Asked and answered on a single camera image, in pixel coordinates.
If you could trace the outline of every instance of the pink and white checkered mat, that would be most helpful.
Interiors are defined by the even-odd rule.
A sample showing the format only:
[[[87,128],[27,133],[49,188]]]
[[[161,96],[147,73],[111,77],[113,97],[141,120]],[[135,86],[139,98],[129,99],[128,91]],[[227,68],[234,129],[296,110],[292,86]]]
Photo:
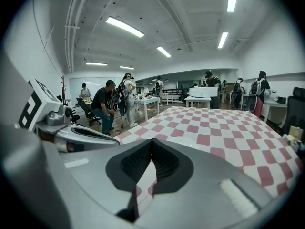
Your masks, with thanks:
[[[173,106],[116,139],[126,144],[154,137],[183,137],[185,143],[196,142],[200,150],[239,167],[273,197],[288,190],[303,169],[280,135],[250,112]],[[140,211],[153,199],[155,183],[151,162],[137,187]]]

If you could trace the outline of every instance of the floor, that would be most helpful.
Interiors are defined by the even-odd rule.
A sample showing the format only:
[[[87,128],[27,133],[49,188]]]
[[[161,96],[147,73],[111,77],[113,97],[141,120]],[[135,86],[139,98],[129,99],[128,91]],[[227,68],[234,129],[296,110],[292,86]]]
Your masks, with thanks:
[[[204,107],[203,105],[204,104],[202,104],[202,103],[199,103],[199,105],[197,105],[197,103],[194,103],[193,107],[203,108]],[[167,106],[166,103],[163,103],[163,106],[160,106],[160,112],[163,112],[164,110],[170,108],[171,106],[185,106],[185,104],[182,104],[182,103],[173,103],[173,104],[168,103],[168,106]],[[220,109],[234,109],[234,106],[229,105],[229,101],[227,101],[226,103],[221,103]],[[147,105],[148,119],[156,116],[157,114],[158,114],[157,107],[154,104]],[[145,115],[144,115],[143,107],[139,108],[139,114],[135,113],[135,120],[138,124],[141,124],[145,121]],[[102,125],[99,125],[97,122],[95,122],[91,126],[89,126],[89,121],[84,115],[81,116],[81,118],[77,121],[77,123],[81,124],[85,127],[91,128],[95,131],[102,132]],[[113,122],[112,126],[114,127],[114,129],[109,131],[110,134],[111,134],[111,137],[115,137],[115,136],[119,135],[120,133],[131,129],[131,127],[129,127],[129,124],[127,122],[126,116],[123,116],[121,118],[121,115],[120,115],[119,111],[117,111],[114,115],[114,122]]]

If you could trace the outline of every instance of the person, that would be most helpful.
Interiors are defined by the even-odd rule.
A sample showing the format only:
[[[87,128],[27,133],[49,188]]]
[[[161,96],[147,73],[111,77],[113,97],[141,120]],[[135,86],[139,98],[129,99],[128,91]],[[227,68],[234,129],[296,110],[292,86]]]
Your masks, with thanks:
[[[271,94],[270,86],[267,81],[266,72],[260,71],[259,76],[256,79],[260,84],[261,93],[257,96],[256,108],[254,110],[254,115],[258,118],[261,116],[262,108],[264,105],[265,96],[269,96]]]
[[[120,105],[120,103],[118,103],[118,104],[113,104],[113,107],[114,107],[114,110],[115,110],[115,111],[117,111],[119,105]]]
[[[225,103],[225,90],[228,87],[228,85],[226,85],[226,80],[223,81],[223,83],[221,84],[221,102]]]
[[[201,87],[206,87],[205,81],[202,82]]]
[[[111,99],[111,91],[114,89],[114,82],[108,80],[106,86],[100,88],[92,101],[91,111],[99,118],[102,119],[102,133],[110,135],[109,130],[113,129],[113,120],[114,120],[114,106]]]
[[[244,86],[244,82],[243,82],[243,79],[242,78],[239,78],[234,87],[237,88],[237,94],[236,94],[236,98],[234,99],[234,106],[235,106],[235,109],[239,109],[239,103],[240,103],[240,100],[242,98],[242,94],[245,93],[245,86]]]
[[[136,88],[136,86],[130,80],[131,77],[132,77],[132,75],[130,73],[126,73],[123,78],[123,84],[128,91],[128,96],[125,99],[125,101],[127,103],[127,120],[129,122],[129,126],[134,127],[134,126],[138,125],[138,123],[136,123],[134,120],[134,110],[135,110],[136,104],[135,104],[134,96],[132,94],[132,91]]]
[[[157,83],[159,84],[159,87],[160,87],[160,95],[159,95],[160,101],[159,101],[159,106],[162,106],[162,89],[164,88],[164,83],[163,83],[163,81],[161,81],[161,77],[160,77],[160,76],[158,76],[158,80],[157,80],[156,83],[155,83],[156,89],[157,89]]]
[[[206,83],[208,87],[216,87],[217,88],[217,97],[211,97],[210,108],[211,109],[219,109],[220,106],[220,83],[221,81],[217,76],[213,76],[212,71],[209,70],[205,73]]]
[[[82,90],[80,92],[79,97],[81,97],[84,102],[85,100],[87,100],[87,102],[90,103],[91,92],[89,91],[89,89],[87,89],[86,83],[83,83],[81,86],[82,86]]]

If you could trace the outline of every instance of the cardboard box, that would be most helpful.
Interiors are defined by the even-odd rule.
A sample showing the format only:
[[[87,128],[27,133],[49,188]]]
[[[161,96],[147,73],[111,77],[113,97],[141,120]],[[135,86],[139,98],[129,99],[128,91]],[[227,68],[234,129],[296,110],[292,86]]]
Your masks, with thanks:
[[[288,135],[292,136],[296,140],[302,140],[304,135],[304,130],[302,130],[299,127],[291,126]]]

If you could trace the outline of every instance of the hat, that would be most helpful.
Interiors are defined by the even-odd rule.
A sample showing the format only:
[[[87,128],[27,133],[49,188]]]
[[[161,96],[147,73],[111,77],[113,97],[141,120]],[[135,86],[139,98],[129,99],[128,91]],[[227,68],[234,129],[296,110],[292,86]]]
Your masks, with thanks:
[[[205,78],[206,78],[206,79],[207,79],[207,78],[210,78],[212,75],[213,75],[213,74],[212,74],[212,71],[209,70],[209,71],[207,71],[207,72],[205,73]]]

